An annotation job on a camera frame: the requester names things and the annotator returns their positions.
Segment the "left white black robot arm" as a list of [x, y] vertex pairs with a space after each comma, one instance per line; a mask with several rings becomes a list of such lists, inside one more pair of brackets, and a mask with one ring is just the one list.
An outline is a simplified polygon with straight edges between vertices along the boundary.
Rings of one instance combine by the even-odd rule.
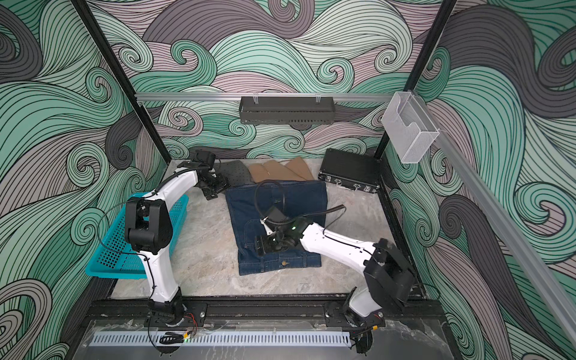
[[199, 188], [207, 200], [228, 189], [227, 178], [214, 168], [216, 161], [217, 156], [210, 151], [194, 151], [154, 190], [142, 197], [132, 196], [125, 204], [124, 240], [144, 266], [151, 290], [149, 308], [171, 316], [169, 327], [180, 324], [187, 311], [170, 262], [174, 235], [170, 210], [192, 188]]

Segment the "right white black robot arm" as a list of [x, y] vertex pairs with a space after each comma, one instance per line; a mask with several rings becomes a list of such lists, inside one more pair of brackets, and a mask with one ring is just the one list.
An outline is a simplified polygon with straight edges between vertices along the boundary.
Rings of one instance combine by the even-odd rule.
[[323, 255], [364, 277], [365, 286], [360, 290], [353, 289], [349, 294], [349, 312], [360, 318], [381, 310], [404, 312], [411, 289], [416, 284], [416, 272], [395, 244], [385, 238], [378, 242], [361, 241], [314, 222], [315, 217], [345, 212], [345, 205], [295, 217], [287, 217], [276, 205], [262, 211], [258, 192], [265, 184], [276, 185], [284, 193], [282, 184], [276, 180], [265, 180], [256, 186], [254, 207], [265, 229], [265, 235], [259, 235], [255, 240], [258, 256], [296, 249]]

